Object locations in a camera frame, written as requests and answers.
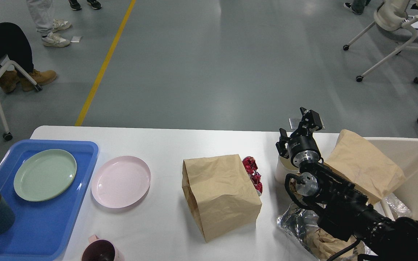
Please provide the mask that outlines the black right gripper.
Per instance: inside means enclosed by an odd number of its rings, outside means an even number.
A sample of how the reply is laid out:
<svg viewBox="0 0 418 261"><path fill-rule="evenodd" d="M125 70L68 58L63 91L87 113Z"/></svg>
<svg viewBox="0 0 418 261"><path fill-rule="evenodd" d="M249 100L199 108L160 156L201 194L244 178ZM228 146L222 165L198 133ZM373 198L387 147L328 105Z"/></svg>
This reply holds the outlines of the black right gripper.
<svg viewBox="0 0 418 261"><path fill-rule="evenodd" d="M279 156L289 159L294 167L300 167L303 162L319 162L322 159L318 145L312 133L323 129L320 114L314 110L300 107L302 114L298 124L299 136L290 138L287 131L279 129L279 141L275 144Z"/></svg>

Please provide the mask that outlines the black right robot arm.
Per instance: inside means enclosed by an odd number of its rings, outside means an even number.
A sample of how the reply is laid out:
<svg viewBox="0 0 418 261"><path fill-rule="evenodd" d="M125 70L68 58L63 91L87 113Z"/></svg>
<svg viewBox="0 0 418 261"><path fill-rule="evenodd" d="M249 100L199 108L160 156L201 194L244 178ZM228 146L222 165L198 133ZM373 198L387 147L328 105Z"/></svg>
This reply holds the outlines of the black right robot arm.
<svg viewBox="0 0 418 261"><path fill-rule="evenodd" d="M286 175L285 190L298 207L318 215L319 228L342 241L356 239L328 260L363 242L374 254L359 254L359 261L418 261L418 221L409 217L392 221L381 215L354 183L325 166L312 136L323 128L320 115L304 107L300 111L297 129L288 135L280 128L276 143L279 155L300 171L300 175Z"/></svg>

